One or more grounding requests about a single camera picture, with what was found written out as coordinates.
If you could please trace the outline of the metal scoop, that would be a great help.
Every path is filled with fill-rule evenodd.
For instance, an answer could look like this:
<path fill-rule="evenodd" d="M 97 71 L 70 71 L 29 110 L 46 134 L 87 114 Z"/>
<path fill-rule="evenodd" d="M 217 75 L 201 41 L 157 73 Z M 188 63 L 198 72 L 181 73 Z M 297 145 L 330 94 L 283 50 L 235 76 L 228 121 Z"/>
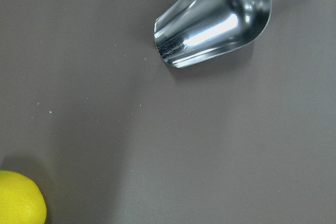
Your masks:
<path fill-rule="evenodd" d="M 267 27 L 272 0 L 178 0 L 154 23 L 169 66 L 185 68 L 252 43 Z"/>

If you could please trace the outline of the yellow lemon near lime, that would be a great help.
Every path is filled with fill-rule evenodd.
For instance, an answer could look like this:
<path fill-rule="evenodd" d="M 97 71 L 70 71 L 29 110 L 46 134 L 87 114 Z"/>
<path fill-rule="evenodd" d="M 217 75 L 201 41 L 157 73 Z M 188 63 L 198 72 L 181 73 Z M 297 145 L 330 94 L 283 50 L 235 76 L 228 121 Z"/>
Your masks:
<path fill-rule="evenodd" d="M 45 223 L 44 197 L 30 178 L 1 170 L 1 223 Z"/>

